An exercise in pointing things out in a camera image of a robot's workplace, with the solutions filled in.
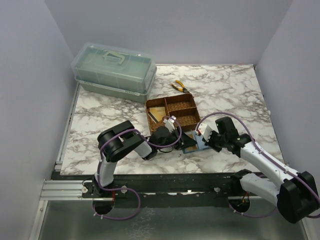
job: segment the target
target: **container handle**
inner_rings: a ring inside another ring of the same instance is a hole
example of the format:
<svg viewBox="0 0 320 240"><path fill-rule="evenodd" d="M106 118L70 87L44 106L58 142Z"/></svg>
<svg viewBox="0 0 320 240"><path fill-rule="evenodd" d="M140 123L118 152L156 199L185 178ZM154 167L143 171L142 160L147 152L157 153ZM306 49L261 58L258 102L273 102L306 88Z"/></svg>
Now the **container handle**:
<svg viewBox="0 0 320 240"><path fill-rule="evenodd" d="M116 51L107 51L102 57L103 57L103 58L106 58L108 55L113 55L113 56L115 56L115 57L117 57L117 58L120 58L121 60L117 62L117 64L120 64L120 65L121 65L121 64L124 62L124 60L126 59L125 56L117 53Z"/></svg>

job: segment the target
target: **white wall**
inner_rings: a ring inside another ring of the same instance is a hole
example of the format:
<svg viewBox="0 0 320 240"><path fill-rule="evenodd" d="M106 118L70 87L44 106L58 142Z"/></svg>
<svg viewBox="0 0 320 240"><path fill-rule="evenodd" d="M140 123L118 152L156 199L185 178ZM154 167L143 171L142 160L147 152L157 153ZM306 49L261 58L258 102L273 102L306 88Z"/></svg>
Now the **white wall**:
<svg viewBox="0 0 320 240"><path fill-rule="evenodd" d="M283 157L297 170L313 174L318 191L319 11L319 0L294 0L256 67Z"/></svg>
<svg viewBox="0 0 320 240"><path fill-rule="evenodd" d="M73 56L42 0L2 0L0 36L0 238L26 240L74 94Z"/></svg>
<svg viewBox="0 0 320 240"><path fill-rule="evenodd" d="M76 55L85 42L164 64L257 64L292 0L45 0Z"/></svg>

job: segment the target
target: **white marble surface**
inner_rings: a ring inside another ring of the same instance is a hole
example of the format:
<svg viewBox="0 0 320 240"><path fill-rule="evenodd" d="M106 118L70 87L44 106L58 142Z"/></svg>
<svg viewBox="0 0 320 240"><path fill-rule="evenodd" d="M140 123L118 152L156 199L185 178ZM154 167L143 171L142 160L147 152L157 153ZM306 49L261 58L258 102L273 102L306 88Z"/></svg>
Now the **white marble surface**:
<svg viewBox="0 0 320 240"><path fill-rule="evenodd" d="M217 111L238 115L254 138L282 160L268 110L252 65L159 65L150 98L178 95L170 84L180 80L193 94L200 117ZM205 123L215 126L216 117ZM143 135L149 136L144 104L87 92L80 87L73 121L63 156L61 175L92 175L100 159L97 136L104 130L130 120ZM235 122L239 133L242 126ZM241 169L257 171L250 163L222 150L183 154L159 152L144 161L131 152L118 162L115 174L225 173Z"/></svg>

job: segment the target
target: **screw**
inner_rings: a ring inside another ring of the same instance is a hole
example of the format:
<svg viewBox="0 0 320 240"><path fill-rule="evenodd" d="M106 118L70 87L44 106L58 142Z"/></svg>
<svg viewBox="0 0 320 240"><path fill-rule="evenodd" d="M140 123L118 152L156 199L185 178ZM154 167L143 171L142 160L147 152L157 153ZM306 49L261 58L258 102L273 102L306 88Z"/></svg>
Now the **screw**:
<svg viewBox="0 0 320 240"><path fill-rule="evenodd" d="M122 188L122 189L121 189L121 192L122 192L123 194L125 194L125 193L128 191L128 190L126 189L126 188L127 188L126 185L123 185L121 188Z"/></svg>
<svg viewBox="0 0 320 240"><path fill-rule="evenodd" d="M86 188L85 186L81 189L81 192L83 194L86 194L88 192L88 188Z"/></svg>

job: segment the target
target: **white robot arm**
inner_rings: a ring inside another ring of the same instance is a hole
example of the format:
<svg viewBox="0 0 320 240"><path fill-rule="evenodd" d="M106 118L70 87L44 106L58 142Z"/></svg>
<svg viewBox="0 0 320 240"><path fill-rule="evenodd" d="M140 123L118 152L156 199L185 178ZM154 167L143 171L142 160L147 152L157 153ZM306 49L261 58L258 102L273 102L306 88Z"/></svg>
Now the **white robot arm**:
<svg viewBox="0 0 320 240"><path fill-rule="evenodd" d="M311 192L293 177L299 177L318 194L315 180L310 173L299 173L267 153L257 142L253 143L248 134L239 135L230 117L223 117L215 122L218 132L204 123L197 129L205 144L217 152L226 148L254 165L267 177L260 178L248 170L242 170L235 174L239 188L277 206L281 215L290 223L296 223L319 208L319 203Z"/></svg>

